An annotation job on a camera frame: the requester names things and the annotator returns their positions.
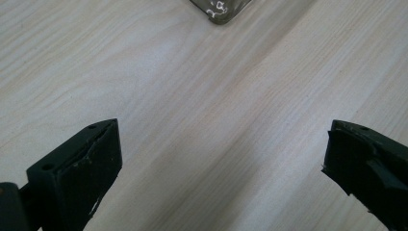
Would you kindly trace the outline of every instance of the table surface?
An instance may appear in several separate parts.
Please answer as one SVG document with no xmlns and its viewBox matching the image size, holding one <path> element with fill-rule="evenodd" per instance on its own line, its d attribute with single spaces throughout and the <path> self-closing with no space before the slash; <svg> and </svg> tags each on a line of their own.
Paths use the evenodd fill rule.
<svg viewBox="0 0 408 231">
<path fill-rule="evenodd" d="M 117 117 L 91 230 L 386 230 L 321 173 L 333 119 L 408 144 L 408 1 L 1 1 L 0 182 Z"/>
</svg>

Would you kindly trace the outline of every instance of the wood grain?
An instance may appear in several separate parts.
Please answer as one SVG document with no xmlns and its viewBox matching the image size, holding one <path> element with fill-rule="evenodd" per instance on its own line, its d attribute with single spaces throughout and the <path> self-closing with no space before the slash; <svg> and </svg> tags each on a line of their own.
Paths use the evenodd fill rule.
<svg viewBox="0 0 408 231">
<path fill-rule="evenodd" d="M 320 172 L 333 119 L 408 144 L 408 2 L 1 1 L 0 181 L 117 117 L 86 230 L 386 230 Z"/>
</svg>

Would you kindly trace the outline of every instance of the light wood surface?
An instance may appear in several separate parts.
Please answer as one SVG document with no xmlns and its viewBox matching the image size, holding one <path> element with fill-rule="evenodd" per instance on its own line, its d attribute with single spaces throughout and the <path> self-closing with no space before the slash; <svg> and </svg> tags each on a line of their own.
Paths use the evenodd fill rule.
<svg viewBox="0 0 408 231">
<path fill-rule="evenodd" d="M 117 117 L 86 230 L 386 230 L 320 172 L 333 119 L 408 144 L 408 1 L 0 1 L 0 181 Z"/>
</svg>

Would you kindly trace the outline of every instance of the wooden table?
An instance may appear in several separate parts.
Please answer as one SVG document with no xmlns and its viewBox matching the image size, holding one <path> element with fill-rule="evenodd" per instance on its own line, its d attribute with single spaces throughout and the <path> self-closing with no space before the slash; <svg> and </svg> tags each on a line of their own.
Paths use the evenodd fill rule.
<svg viewBox="0 0 408 231">
<path fill-rule="evenodd" d="M 86 230 L 386 230 L 320 172 L 333 119 L 408 144 L 408 1 L 1 1 L 0 181 L 117 117 Z"/>
</svg>

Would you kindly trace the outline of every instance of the screw hole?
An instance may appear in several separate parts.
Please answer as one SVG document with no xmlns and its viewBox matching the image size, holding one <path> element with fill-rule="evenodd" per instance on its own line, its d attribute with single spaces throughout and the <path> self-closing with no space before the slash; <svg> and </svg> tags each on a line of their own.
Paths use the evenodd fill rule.
<svg viewBox="0 0 408 231">
<path fill-rule="evenodd" d="M 47 164 L 45 166 L 42 167 L 42 170 L 51 170 L 54 167 L 54 165 L 52 164 Z"/>
</svg>

